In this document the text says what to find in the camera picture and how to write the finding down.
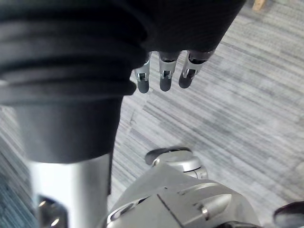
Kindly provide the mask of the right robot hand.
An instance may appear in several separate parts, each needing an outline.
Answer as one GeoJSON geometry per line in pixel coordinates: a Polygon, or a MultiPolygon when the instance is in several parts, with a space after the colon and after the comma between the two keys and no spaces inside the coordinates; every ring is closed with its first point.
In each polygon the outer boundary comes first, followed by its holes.
{"type": "Polygon", "coordinates": [[[16,113],[40,228],[99,228],[124,96],[188,88],[242,0],[3,0],[0,103],[16,113]]]}

